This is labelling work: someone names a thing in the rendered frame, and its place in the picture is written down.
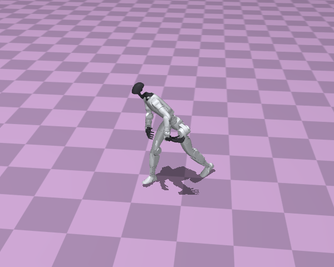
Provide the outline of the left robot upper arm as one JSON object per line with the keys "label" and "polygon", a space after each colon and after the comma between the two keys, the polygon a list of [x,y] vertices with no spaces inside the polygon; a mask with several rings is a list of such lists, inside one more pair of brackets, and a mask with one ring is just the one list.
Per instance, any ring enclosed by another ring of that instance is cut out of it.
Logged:
{"label": "left robot upper arm", "polygon": [[172,120],[171,115],[167,112],[167,110],[164,108],[164,106],[161,104],[161,102],[158,99],[156,98],[152,99],[151,104],[155,109],[159,111],[160,114],[162,114],[163,116],[167,116],[169,119],[169,122]]}

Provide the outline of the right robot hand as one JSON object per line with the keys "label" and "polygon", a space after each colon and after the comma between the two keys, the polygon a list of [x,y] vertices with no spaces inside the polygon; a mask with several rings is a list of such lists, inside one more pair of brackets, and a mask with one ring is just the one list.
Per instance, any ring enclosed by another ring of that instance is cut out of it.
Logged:
{"label": "right robot hand", "polygon": [[[152,139],[152,138],[150,138],[150,137],[153,137],[153,136],[154,136],[153,134],[151,134],[151,133],[154,133],[154,132],[151,131],[151,129],[153,129],[153,128],[151,128],[151,127],[147,127],[147,129],[145,130],[145,132],[146,132],[146,134],[147,134],[147,137],[148,137],[149,139]],[[153,136],[151,136],[151,135],[153,135]]]}

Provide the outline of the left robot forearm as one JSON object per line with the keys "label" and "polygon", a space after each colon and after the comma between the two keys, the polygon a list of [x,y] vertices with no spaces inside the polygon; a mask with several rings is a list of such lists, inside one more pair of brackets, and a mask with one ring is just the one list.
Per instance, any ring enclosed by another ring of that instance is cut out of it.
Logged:
{"label": "left robot forearm", "polygon": [[163,121],[164,121],[164,140],[165,140],[166,137],[170,137],[171,124],[169,123],[169,119],[167,116],[164,116]]}

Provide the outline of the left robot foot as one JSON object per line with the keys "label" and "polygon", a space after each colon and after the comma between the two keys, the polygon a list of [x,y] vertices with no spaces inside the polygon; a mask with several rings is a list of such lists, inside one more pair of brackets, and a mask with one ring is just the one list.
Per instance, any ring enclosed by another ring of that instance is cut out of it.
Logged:
{"label": "left robot foot", "polygon": [[[200,173],[200,177],[206,177],[207,174],[211,171],[211,169],[214,167],[212,163],[209,163],[210,167],[209,168],[204,168],[204,170]],[[208,167],[208,166],[207,166]]]}

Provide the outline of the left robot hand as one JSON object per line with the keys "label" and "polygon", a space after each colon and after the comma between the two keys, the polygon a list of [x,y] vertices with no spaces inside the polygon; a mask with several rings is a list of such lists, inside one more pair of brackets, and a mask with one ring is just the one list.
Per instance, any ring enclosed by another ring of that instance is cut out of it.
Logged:
{"label": "left robot hand", "polygon": [[184,142],[184,140],[185,140],[185,138],[184,138],[184,136],[182,137],[182,138],[177,138],[177,137],[179,137],[180,135],[178,135],[178,136],[176,136],[176,137],[166,137],[165,138],[165,140],[167,140],[167,141],[172,141],[172,142],[178,142],[178,143],[182,143],[182,142]]}

